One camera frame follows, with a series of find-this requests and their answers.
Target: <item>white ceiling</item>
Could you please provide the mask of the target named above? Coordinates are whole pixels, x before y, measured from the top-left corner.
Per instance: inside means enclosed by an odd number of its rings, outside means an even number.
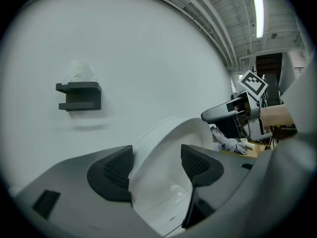
[[[233,74],[252,69],[258,55],[305,49],[295,11],[287,0],[264,0],[264,36],[260,39],[255,37],[252,0],[163,1],[200,28]]]

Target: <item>toilet lid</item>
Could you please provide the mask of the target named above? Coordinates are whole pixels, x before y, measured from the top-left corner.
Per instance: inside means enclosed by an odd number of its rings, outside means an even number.
[[[192,184],[181,164],[182,144],[212,150],[208,124],[199,118],[172,117],[133,146],[129,176],[133,209],[161,236],[179,230],[190,203]]]

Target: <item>black and white square tag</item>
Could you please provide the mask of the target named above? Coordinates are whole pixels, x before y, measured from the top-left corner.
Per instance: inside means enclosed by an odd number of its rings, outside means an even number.
[[[268,84],[266,84],[261,78],[248,70],[242,78],[238,81],[248,92],[250,92],[255,98],[260,99],[261,95],[266,90]]]

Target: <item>ceiling light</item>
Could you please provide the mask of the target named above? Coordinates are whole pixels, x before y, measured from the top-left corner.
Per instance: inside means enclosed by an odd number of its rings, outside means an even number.
[[[263,37],[264,29],[264,5],[263,0],[253,0],[254,8],[256,10],[256,31],[257,38]]]

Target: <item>black wall-mounted holder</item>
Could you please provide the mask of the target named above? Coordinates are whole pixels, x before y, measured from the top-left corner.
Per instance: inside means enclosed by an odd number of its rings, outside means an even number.
[[[66,94],[66,103],[58,109],[66,111],[85,111],[101,109],[101,87],[97,82],[70,82],[56,84],[56,91]]]

